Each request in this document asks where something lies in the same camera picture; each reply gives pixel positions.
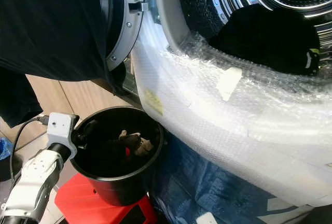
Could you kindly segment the black clothes pile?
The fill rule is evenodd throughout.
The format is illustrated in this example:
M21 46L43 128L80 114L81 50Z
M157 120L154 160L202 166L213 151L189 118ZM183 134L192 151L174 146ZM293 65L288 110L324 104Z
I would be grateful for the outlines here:
M313 76L319 70L320 39L315 25L298 11L268 10L260 4L231 13L209 45L276 72Z

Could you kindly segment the light wooden cabinet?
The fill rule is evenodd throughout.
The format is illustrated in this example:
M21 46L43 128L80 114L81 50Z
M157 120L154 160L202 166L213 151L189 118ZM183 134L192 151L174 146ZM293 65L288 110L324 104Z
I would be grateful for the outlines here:
M113 93L92 81L55 81L27 75L44 114L76 114L81 119L112 106L129 106Z

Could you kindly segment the black plastic bucket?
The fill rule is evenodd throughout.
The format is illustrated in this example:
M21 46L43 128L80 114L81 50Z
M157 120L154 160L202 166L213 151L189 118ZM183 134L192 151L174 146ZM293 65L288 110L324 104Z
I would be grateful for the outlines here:
M114 106L85 118L81 131L91 120L99 121L98 141L77 149L73 167L92 184L96 193L111 205L128 206L145 197L151 187L157 160L163 150L164 129L146 112L133 106ZM140 133L155 146L146 156L128 156L117 143L120 133Z

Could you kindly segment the plain grey floor mat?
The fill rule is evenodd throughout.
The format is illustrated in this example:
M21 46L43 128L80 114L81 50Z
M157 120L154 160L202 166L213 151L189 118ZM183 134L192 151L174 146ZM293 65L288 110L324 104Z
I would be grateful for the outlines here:
M19 148L15 153L18 158L21 160L21 165L25 165L33 156L35 156L40 150L45 149L48 143L47 135L43 134L39 137L30 141L23 147Z

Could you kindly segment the red plastic stool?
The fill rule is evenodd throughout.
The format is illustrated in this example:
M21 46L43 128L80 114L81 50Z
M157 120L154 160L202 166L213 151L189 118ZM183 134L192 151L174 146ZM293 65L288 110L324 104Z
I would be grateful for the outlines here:
M55 203L68 224L157 224L147 196L128 206L110 205L79 173L57 191Z

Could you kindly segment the yellow label sticker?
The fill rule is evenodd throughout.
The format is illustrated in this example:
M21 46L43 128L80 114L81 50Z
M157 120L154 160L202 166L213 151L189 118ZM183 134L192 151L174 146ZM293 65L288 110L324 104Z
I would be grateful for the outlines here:
M154 111L156 111L160 116L162 116L163 115L163 103L161 102L161 99L159 98L159 96L154 94L149 89L145 89L145 91L143 91L143 94L146 98L147 105L151 106L151 108L153 108Z

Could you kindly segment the dark bin with blue bag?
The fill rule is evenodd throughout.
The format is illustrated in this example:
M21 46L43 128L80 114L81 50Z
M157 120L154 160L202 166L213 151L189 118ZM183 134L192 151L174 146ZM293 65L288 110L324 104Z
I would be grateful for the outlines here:
M0 139L0 181L14 179L13 143L8 138Z

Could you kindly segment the grey round washer door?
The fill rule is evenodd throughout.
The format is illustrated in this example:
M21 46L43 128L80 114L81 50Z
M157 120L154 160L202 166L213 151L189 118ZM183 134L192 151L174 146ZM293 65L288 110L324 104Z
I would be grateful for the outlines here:
M130 13L128 3L146 0L110 0L109 48L107 67L110 71L118 67L130 54L139 35L144 11Z

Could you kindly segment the black cloth over washer door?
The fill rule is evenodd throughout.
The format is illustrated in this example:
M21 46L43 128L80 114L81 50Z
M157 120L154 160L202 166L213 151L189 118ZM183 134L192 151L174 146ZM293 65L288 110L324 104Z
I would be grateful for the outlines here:
M0 116L16 127L43 112L27 75L90 81L107 75L100 0L0 0Z

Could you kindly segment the grey door latch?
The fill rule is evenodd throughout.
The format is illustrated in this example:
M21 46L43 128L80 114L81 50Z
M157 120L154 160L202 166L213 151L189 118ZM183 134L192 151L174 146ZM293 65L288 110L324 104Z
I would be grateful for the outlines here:
M132 2L128 3L128 8L130 13L137 13L140 11L147 11L149 9L149 4L147 2Z

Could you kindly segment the white tape piece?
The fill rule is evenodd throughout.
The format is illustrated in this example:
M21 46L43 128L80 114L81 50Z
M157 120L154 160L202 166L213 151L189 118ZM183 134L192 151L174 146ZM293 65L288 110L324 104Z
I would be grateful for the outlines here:
M216 89L224 101L228 101L242 79L241 68L231 67L218 77Z

